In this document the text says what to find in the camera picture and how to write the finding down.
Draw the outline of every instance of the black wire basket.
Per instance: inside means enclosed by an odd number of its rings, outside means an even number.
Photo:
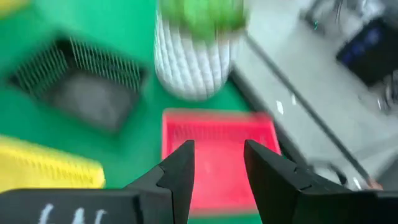
[[[33,99],[115,132],[133,110],[146,71],[131,58],[70,37],[22,62],[9,83]]]

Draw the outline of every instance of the white woven basket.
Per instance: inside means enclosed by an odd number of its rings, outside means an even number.
[[[225,84],[235,55],[236,35],[211,44],[170,26],[157,13],[155,68],[163,86],[186,100],[205,100]]]

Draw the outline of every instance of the yellow basket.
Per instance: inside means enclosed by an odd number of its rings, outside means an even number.
[[[0,19],[28,5],[29,0],[0,0]]]
[[[97,189],[104,184],[99,162],[0,137],[0,192],[26,188]]]

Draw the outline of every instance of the black device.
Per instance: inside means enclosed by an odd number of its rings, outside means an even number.
[[[398,70],[398,27],[384,17],[366,24],[337,54],[337,60],[373,86]]]

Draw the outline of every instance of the red plastic tray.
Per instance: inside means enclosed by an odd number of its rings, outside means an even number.
[[[246,139],[280,154],[274,124],[266,114],[168,110],[163,115],[162,158],[195,140],[191,213],[256,209],[243,159]]]

